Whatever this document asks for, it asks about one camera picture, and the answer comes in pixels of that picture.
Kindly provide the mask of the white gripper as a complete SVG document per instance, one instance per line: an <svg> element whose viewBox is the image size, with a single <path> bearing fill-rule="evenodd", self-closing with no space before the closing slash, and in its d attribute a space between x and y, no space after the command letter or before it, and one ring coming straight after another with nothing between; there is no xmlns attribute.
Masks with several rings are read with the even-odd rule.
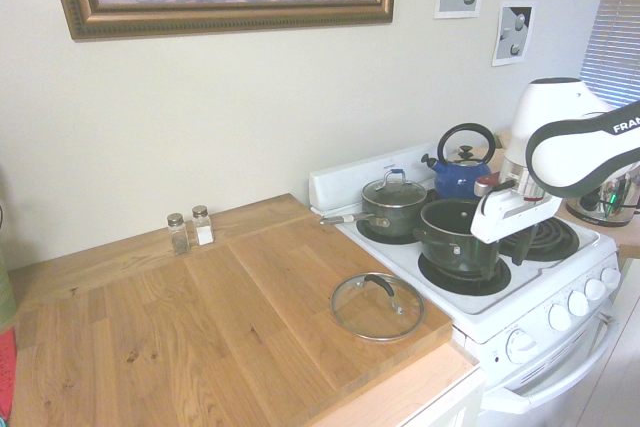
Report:
<svg viewBox="0 0 640 427"><path fill-rule="evenodd" d="M541 200L532 201L526 200L514 189L491 192L480 200L470 232L479 241L492 244L553 217L561 203L559 197L548 194ZM533 238L533 232L518 234L511 256L513 274L517 273L518 267L526 259ZM482 261L480 273L484 280L495 276L499 260L498 254L491 254Z"/></svg>

